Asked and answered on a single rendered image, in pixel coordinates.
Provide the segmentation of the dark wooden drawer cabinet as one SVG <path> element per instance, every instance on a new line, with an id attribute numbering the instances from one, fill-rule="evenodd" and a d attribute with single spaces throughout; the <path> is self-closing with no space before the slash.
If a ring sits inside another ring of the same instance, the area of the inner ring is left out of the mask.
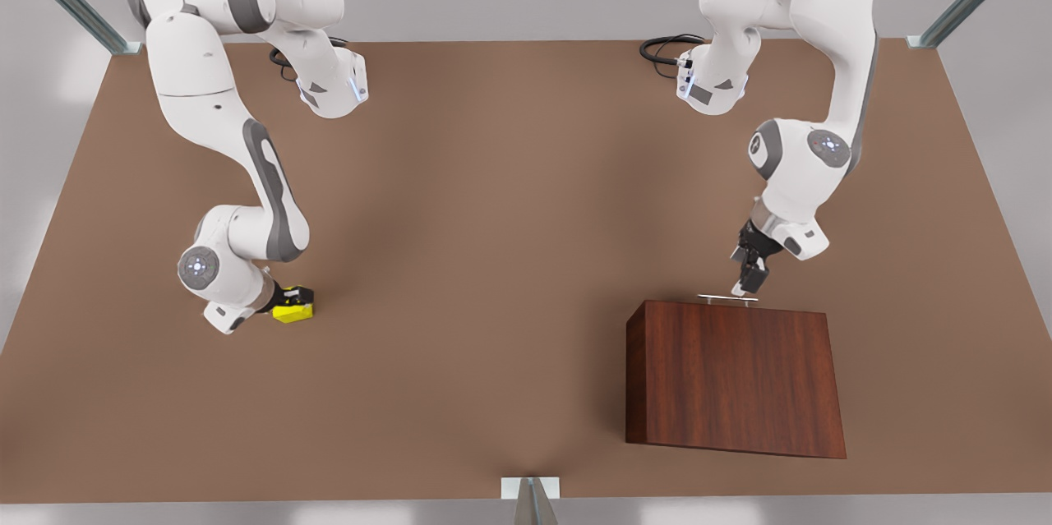
<path id="1" fill-rule="evenodd" d="M 626 326 L 626 441 L 842 460 L 826 315 L 643 302 Z"/>

